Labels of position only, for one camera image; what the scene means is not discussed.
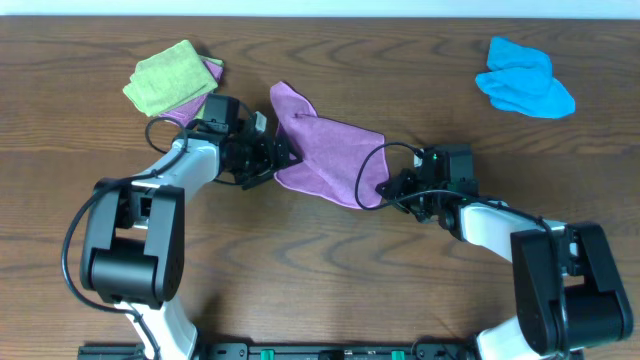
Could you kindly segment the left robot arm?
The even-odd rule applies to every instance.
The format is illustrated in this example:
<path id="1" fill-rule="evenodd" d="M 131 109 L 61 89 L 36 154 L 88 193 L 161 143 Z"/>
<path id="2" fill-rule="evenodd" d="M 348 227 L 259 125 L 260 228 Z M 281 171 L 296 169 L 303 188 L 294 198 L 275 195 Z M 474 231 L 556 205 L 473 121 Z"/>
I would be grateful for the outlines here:
<path id="1" fill-rule="evenodd" d="M 224 172 L 244 190 L 301 163 L 283 131 L 267 133 L 260 112 L 209 94 L 204 115 L 178 122 L 161 158 L 139 174 L 102 179 L 79 214 L 86 217 L 80 280 L 98 309 L 125 315 L 143 341 L 142 359 L 190 359 L 198 330 L 177 295 L 185 264 L 186 206 Z"/>

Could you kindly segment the purple microfiber cloth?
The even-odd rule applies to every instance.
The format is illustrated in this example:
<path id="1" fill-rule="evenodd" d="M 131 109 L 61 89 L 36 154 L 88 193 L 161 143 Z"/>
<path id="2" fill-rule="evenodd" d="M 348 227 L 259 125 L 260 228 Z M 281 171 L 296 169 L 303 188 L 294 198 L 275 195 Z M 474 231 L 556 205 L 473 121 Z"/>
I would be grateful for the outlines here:
<path id="1" fill-rule="evenodd" d="M 340 206 L 374 207 L 382 197 L 375 188 L 389 179 L 385 137 L 377 132 L 320 117 L 313 105 L 285 82 L 270 89 L 279 120 L 303 161 L 277 171 L 283 187 L 318 196 Z"/>

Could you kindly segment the green folded cloth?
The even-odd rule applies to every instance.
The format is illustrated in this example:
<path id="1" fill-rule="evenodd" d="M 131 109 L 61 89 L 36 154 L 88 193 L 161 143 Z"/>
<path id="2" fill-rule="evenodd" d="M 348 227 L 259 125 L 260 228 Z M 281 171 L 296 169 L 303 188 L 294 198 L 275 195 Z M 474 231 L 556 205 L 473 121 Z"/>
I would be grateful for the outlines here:
<path id="1" fill-rule="evenodd" d="M 215 81 L 189 40 L 138 62 L 123 93 L 155 117 L 212 90 Z"/>
<path id="2" fill-rule="evenodd" d="M 201 57 L 205 67 L 208 69 L 209 73 L 212 75 L 215 80 L 215 85 L 212 90 L 209 90 L 207 93 L 203 93 L 192 101 L 192 119 L 201 118 L 204 112 L 204 104 L 206 101 L 206 97 L 208 94 L 213 93 L 220 85 L 221 78 L 224 71 L 224 62 L 220 59 L 214 59 L 210 57 Z"/>

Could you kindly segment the top green folded cloth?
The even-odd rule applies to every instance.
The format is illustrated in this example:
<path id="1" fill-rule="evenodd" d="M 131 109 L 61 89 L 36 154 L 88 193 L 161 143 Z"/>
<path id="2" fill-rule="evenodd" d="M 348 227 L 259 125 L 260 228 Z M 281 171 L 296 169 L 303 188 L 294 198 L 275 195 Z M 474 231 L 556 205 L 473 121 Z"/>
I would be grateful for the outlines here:
<path id="1" fill-rule="evenodd" d="M 215 81 L 189 40 L 138 62 L 123 93 L 155 117 L 212 90 Z"/>

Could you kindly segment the bottom green folded cloth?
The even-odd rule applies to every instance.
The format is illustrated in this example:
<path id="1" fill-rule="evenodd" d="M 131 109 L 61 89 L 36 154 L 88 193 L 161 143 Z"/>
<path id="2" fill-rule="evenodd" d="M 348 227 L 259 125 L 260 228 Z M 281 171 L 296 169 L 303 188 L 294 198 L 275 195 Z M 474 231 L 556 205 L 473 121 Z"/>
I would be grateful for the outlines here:
<path id="1" fill-rule="evenodd" d="M 215 80 L 215 85 L 212 90 L 209 90 L 207 93 L 203 93 L 192 101 L 192 119 L 201 118 L 204 112 L 204 104 L 206 101 L 206 97 L 208 94 L 213 93 L 220 85 L 221 78 L 224 71 L 224 62 L 220 59 L 214 59 L 210 57 L 201 57 L 205 67 L 208 69 L 209 73 L 212 75 Z"/>

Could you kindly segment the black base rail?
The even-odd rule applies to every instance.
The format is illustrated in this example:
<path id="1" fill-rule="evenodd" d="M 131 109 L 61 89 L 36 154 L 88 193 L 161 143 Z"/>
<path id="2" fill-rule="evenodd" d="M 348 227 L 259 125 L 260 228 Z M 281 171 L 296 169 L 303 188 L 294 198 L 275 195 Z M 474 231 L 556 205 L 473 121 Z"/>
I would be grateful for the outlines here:
<path id="1" fill-rule="evenodd" d="M 412 346 L 258 346 L 216 343 L 197 346 L 193 360 L 480 360 L 479 351 L 462 343 Z"/>

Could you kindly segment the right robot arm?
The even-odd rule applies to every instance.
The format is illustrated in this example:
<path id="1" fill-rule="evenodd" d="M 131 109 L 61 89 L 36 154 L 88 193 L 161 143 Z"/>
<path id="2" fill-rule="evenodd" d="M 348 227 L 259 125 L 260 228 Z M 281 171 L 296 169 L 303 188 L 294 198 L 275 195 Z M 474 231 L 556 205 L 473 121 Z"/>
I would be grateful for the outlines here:
<path id="1" fill-rule="evenodd" d="M 628 339 L 634 317 L 603 228 L 534 216 L 483 196 L 467 145 L 415 149 L 377 186 L 385 205 L 430 220 L 512 266 L 516 314 L 473 341 L 476 359 L 579 359 Z"/>

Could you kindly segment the purple folded cloth in stack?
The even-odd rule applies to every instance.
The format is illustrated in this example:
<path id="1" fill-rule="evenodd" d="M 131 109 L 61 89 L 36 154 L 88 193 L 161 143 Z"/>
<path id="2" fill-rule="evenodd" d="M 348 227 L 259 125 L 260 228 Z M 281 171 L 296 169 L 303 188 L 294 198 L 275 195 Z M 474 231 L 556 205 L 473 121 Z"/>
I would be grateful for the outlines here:
<path id="1" fill-rule="evenodd" d="M 211 90 L 214 91 L 218 87 L 222 78 L 224 71 L 224 62 L 220 59 L 209 58 L 205 56 L 201 56 L 201 60 L 215 81 L 214 88 Z M 170 109 L 169 111 L 163 113 L 162 117 L 173 118 L 183 125 L 187 125 L 195 118 L 201 118 L 204 111 L 204 103 L 207 94 L 211 91 L 208 90 L 203 95 L 198 96 L 180 106 L 176 106 Z"/>

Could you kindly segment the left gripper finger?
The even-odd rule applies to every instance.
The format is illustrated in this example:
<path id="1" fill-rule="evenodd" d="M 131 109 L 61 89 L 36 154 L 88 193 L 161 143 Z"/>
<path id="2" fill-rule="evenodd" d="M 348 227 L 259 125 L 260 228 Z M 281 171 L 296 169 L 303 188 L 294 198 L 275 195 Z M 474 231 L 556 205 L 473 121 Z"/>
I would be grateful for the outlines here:
<path id="1" fill-rule="evenodd" d="M 275 151 L 275 171 L 290 168 L 303 161 L 302 157 L 296 152 L 286 134 L 279 134 L 276 136 Z"/>
<path id="2" fill-rule="evenodd" d="M 243 190 L 249 190 L 255 188 L 269 180 L 271 180 L 277 169 L 274 167 L 269 168 L 255 168 L 249 169 L 243 172 L 244 180 L 241 182 L 241 188 Z"/>

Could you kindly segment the blue microfiber cloth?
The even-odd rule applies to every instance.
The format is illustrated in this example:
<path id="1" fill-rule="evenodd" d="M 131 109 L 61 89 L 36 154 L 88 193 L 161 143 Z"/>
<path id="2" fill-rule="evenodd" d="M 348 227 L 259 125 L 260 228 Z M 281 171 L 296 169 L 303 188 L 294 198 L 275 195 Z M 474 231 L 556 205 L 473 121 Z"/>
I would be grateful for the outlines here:
<path id="1" fill-rule="evenodd" d="M 478 74 L 475 82 L 498 110 L 554 120 L 576 111 L 574 98 L 553 76 L 546 53 L 494 37 L 486 65 L 489 71 Z"/>

